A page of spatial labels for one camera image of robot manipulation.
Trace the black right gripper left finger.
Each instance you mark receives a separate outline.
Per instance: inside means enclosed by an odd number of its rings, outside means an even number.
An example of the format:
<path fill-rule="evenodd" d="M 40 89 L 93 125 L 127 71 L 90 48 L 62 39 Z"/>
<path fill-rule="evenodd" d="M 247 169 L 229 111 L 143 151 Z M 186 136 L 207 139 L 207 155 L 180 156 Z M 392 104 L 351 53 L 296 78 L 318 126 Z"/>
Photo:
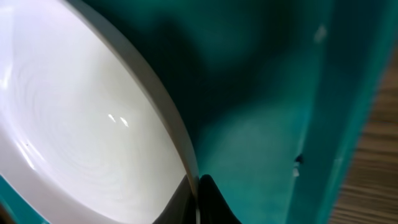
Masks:
<path fill-rule="evenodd" d="M 154 224 L 196 224 L 196 203 L 187 176 L 178 185 Z"/>

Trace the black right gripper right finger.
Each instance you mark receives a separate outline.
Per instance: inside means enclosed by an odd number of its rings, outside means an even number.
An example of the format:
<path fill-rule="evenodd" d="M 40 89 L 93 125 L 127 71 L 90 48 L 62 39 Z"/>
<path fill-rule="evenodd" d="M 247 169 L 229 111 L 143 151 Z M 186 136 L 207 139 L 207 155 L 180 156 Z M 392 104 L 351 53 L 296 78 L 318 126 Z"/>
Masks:
<path fill-rule="evenodd" d="M 208 174 L 200 178 L 198 205 L 201 224 L 241 224 Z"/>

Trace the large pink plate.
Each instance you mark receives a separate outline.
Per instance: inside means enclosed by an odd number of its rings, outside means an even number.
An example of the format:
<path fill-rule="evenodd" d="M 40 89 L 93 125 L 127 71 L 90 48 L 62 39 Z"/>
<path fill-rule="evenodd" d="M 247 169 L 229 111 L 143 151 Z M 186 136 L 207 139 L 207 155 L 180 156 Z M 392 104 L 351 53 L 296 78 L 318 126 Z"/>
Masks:
<path fill-rule="evenodd" d="M 144 57 L 82 1 L 1 2 L 1 205 L 16 223 L 154 223 L 190 137 Z"/>

